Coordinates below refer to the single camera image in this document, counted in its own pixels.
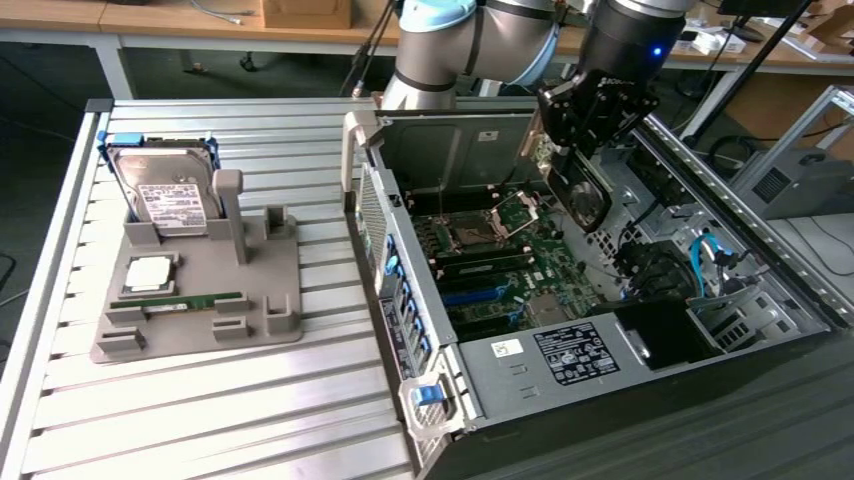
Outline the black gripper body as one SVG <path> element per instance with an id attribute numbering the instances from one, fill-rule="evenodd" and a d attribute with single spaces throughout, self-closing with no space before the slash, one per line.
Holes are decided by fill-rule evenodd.
<path id="1" fill-rule="evenodd" d="M 596 7 L 572 74 L 572 96 L 590 100 L 602 87 L 645 93 L 685 26 L 685 7 Z"/>

